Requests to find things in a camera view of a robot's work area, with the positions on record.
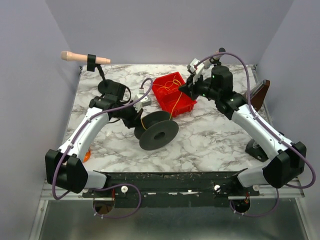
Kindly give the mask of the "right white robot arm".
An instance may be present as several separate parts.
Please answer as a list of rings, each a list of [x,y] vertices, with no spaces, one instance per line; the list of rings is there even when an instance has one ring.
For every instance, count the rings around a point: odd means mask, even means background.
[[[204,78],[203,65],[190,65],[190,76],[179,90],[195,100],[205,97],[213,100],[217,110],[244,129],[262,148],[268,164],[249,168],[237,175],[243,187],[271,185],[279,189],[300,175],[305,168],[307,147],[302,142],[292,142],[253,109],[250,101],[233,90],[233,74],[220,65],[211,69],[211,76]]]

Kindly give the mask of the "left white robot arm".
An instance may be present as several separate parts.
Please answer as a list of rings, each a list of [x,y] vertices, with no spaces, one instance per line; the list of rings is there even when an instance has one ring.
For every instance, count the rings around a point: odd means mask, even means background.
[[[97,134],[112,118],[123,120],[128,128],[140,123],[143,111],[141,101],[146,94],[141,89],[132,101],[123,103],[124,94],[121,90],[126,88],[123,84],[114,83],[101,96],[93,98],[73,134],[57,150],[48,150],[45,155],[46,178],[53,192],[56,187],[68,193],[105,187],[107,176],[87,170],[84,160]]]

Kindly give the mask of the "grey cable spool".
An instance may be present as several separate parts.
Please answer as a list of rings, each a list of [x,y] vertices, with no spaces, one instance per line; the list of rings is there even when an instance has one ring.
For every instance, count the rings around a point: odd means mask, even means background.
[[[142,124],[134,129],[134,135],[139,140],[143,150],[152,151],[169,144],[178,134],[179,125],[170,119],[170,113],[155,111],[142,119]]]

